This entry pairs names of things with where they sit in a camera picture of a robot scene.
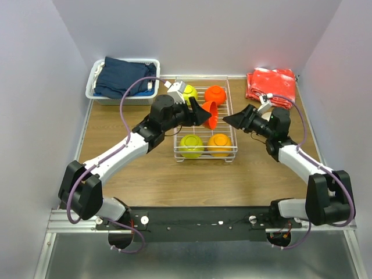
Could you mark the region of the lime green bowl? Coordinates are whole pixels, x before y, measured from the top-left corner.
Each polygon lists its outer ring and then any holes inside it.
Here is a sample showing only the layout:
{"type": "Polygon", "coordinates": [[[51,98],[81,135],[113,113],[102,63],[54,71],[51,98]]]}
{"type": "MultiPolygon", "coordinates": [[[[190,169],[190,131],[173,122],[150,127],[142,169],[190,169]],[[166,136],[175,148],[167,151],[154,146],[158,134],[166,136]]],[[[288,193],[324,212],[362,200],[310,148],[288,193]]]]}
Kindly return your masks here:
{"type": "Polygon", "coordinates": [[[204,150],[202,139],[197,135],[186,135],[180,141],[179,151],[187,159],[199,158],[204,150]]]}
{"type": "Polygon", "coordinates": [[[195,89],[195,87],[187,84],[185,89],[184,89],[184,92],[183,92],[183,98],[184,98],[184,100],[185,100],[185,102],[188,106],[191,105],[190,101],[189,101],[189,99],[191,97],[195,98],[195,100],[197,101],[198,100],[198,92],[195,89]]]}

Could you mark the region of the white black striped bowl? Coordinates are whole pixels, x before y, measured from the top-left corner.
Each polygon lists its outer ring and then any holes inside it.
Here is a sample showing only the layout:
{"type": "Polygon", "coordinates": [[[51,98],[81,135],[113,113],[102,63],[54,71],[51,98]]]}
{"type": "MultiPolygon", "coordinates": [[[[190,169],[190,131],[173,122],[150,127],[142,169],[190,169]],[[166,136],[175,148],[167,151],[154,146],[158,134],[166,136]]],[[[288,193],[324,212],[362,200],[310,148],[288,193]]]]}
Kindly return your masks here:
{"type": "Polygon", "coordinates": [[[269,121],[270,118],[271,118],[271,113],[272,113],[271,110],[270,110],[270,111],[267,111],[267,112],[263,113],[263,114],[261,115],[261,117],[262,117],[263,119],[269,121]]]}

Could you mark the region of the lime green bowl front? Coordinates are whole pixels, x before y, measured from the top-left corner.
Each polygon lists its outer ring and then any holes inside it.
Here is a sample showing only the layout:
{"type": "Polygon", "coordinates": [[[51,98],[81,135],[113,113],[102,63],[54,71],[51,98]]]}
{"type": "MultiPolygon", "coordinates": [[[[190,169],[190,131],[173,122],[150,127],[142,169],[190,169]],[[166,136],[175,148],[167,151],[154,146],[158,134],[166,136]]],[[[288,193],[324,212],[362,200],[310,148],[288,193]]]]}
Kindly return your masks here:
{"type": "Polygon", "coordinates": [[[180,141],[179,151],[187,159],[199,158],[204,150],[202,139],[197,135],[186,135],[180,141]]]}

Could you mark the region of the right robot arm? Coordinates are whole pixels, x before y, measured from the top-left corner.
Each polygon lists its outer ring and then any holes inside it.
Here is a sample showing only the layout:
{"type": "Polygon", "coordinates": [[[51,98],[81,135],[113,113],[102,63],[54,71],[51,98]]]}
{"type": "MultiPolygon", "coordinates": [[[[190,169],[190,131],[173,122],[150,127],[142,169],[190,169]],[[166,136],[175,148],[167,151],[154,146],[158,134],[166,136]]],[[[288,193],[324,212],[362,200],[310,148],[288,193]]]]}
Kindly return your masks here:
{"type": "Polygon", "coordinates": [[[274,108],[264,119],[253,105],[239,113],[224,117],[224,122],[245,133],[263,136],[267,153],[287,166],[307,183],[305,199],[273,201],[274,209],[267,214],[269,224],[282,227],[288,218],[307,220],[315,226],[328,224],[347,226],[355,217],[350,176],[335,171],[306,154],[288,135],[290,112],[274,108]]]}

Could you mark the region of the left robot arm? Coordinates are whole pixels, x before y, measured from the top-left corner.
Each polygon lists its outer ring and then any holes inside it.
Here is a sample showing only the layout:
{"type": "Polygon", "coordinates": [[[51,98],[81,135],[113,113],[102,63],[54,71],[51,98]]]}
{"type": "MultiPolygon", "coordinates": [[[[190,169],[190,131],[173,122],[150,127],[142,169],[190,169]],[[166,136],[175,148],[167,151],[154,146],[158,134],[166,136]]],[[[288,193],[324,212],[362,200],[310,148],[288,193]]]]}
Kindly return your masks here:
{"type": "Polygon", "coordinates": [[[189,104],[176,104],[169,95],[157,96],[149,114],[125,139],[94,159],[67,165],[58,197],[66,204],[69,221],[76,224],[97,216],[109,219],[117,230],[124,229],[129,221],[127,206],[117,198],[104,198],[102,187],[124,166],[156,148],[167,131],[200,126],[211,116],[195,98],[189,104]]]}

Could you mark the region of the yellow orange bowl front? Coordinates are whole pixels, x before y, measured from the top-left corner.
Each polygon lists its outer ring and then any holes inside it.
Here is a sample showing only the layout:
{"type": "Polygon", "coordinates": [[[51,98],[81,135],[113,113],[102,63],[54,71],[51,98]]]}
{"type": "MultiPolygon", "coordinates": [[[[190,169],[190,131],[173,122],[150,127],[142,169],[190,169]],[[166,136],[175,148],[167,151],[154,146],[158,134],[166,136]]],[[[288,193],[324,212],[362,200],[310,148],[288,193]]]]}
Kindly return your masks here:
{"type": "Polygon", "coordinates": [[[207,150],[214,157],[228,157],[232,152],[232,142],[225,134],[215,134],[209,138],[207,150]]]}

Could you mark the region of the red white folded towel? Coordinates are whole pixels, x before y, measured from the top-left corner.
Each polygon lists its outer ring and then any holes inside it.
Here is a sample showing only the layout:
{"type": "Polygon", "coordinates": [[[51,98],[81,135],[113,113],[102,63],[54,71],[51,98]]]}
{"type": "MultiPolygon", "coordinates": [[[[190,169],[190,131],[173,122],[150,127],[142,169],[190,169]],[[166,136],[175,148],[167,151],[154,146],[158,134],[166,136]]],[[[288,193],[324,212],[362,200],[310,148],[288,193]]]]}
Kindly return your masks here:
{"type": "Polygon", "coordinates": [[[259,101],[261,95],[279,95],[285,97],[274,97],[270,102],[275,107],[290,109],[295,102],[296,85],[295,75],[291,69],[268,70],[257,67],[253,72],[247,74],[247,87],[245,98],[259,101]]]}

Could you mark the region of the blue cloth in basket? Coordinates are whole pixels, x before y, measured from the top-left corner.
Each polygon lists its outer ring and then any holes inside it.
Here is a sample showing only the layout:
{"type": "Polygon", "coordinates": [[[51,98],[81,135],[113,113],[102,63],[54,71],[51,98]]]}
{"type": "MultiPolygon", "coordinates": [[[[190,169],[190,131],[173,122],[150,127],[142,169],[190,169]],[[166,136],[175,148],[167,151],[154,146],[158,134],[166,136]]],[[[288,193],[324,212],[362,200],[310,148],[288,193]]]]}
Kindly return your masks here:
{"type": "Polygon", "coordinates": [[[146,90],[146,91],[142,91],[142,92],[137,92],[133,95],[133,97],[141,97],[141,96],[151,96],[155,93],[155,90],[152,89],[152,90],[146,90]]]}

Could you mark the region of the dark blue jeans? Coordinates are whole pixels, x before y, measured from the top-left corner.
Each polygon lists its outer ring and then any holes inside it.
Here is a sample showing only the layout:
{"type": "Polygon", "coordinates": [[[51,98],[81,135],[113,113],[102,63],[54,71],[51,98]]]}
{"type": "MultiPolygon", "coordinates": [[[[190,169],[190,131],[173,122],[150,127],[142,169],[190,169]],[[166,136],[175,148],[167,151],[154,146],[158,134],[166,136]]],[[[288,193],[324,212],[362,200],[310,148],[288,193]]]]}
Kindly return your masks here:
{"type": "Polygon", "coordinates": [[[121,99],[129,86],[140,78],[156,76],[156,65],[106,57],[95,83],[94,96],[121,99]]]}

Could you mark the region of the white cloth in basket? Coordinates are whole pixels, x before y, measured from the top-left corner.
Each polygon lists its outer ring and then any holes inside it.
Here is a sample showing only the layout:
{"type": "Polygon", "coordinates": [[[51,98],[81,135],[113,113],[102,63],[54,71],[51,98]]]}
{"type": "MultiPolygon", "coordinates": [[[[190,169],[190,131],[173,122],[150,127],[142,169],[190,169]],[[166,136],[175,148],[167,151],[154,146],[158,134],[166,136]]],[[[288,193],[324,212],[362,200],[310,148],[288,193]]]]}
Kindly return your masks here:
{"type": "Polygon", "coordinates": [[[92,80],[92,87],[91,87],[93,90],[94,90],[95,87],[96,87],[96,81],[97,81],[97,79],[98,79],[98,77],[99,77],[99,75],[100,75],[102,69],[104,68],[104,66],[105,66],[105,62],[101,62],[101,63],[97,66],[97,68],[96,68],[96,70],[95,70],[95,72],[94,72],[94,78],[93,78],[93,80],[92,80]]]}

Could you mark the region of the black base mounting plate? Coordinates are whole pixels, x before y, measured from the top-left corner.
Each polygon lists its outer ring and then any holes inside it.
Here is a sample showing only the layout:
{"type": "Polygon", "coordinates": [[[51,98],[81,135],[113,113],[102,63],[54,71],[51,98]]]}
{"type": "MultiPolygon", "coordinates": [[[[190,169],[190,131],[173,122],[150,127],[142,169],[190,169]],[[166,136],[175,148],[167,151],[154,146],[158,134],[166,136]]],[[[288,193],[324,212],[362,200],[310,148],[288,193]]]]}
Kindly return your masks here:
{"type": "Polygon", "coordinates": [[[301,228],[269,206],[132,207],[121,221],[150,242],[266,241],[267,230],[301,228]]]}

